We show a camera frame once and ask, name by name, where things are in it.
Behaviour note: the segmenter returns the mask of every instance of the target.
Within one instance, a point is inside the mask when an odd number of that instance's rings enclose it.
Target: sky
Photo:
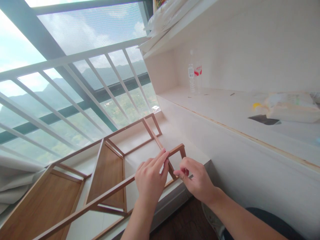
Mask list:
[[[31,7],[79,1],[81,0],[26,0]],[[146,36],[138,3],[38,17],[66,55]],[[45,61],[45,58],[1,10],[0,41],[0,72]],[[136,47],[128,48],[127,52],[132,62],[142,60]],[[122,51],[109,55],[115,66],[128,64]],[[90,60],[96,68],[110,67],[105,56]],[[87,68],[86,63],[79,63],[76,66],[80,72]],[[61,78],[54,69],[48,70],[47,74],[51,78]],[[48,85],[39,74],[30,74],[21,77],[20,80],[33,91],[42,91]],[[25,94],[10,80],[0,82],[0,92],[7,97]]]

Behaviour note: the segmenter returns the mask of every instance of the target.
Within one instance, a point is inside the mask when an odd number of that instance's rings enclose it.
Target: built-in shelf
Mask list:
[[[143,56],[163,53],[199,36],[212,25],[230,19],[250,6],[262,0],[200,0],[181,20],[175,24],[148,52]]]
[[[248,119],[257,115],[253,103],[263,102],[267,94],[206,88],[193,96],[188,88],[177,87],[159,96],[320,172],[320,121],[268,126]]]

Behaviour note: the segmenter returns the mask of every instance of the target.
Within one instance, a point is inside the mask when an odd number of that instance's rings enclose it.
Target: wooden floor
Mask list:
[[[218,240],[203,214],[201,202],[194,197],[150,234],[150,240],[157,239]]]

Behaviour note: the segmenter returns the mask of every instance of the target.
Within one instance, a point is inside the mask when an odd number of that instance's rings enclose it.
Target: white cloth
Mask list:
[[[30,161],[0,156],[0,214],[28,191],[35,174],[44,167]]]

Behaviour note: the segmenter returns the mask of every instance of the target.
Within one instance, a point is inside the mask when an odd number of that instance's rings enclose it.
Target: finger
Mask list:
[[[145,162],[140,163],[139,167],[137,168],[137,171],[139,171],[139,169],[142,167],[142,165],[143,165],[144,163],[145,163]]]
[[[153,166],[154,163],[166,152],[165,148],[162,148],[158,155],[151,161],[150,166]]]
[[[162,165],[164,164],[164,161],[168,158],[170,152],[165,152],[155,163],[154,163],[154,168],[157,171],[160,171]]]
[[[144,167],[148,166],[150,162],[153,160],[153,158],[148,158],[148,160],[144,163]]]
[[[180,163],[180,170],[188,170],[191,171],[193,174],[197,174],[200,172],[200,168],[202,167],[202,164],[197,162],[196,160],[188,157],[184,157]]]
[[[169,172],[169,159],[167,158],[164,161],[164,164],[163,164],[163,169],[162,169],[162,172],[161,172],[161,178],[162,179],[167,179],[168,172]]]
[[[192,180],[190,178],[188,178],[187,175],[184,174],[184,172],[182,172],[181,170],[175,170],[173,172],[174,175],[178,176],[178,178],[180,178],[184,184],[186,185],[186,187],[189,189],[192,185]]]

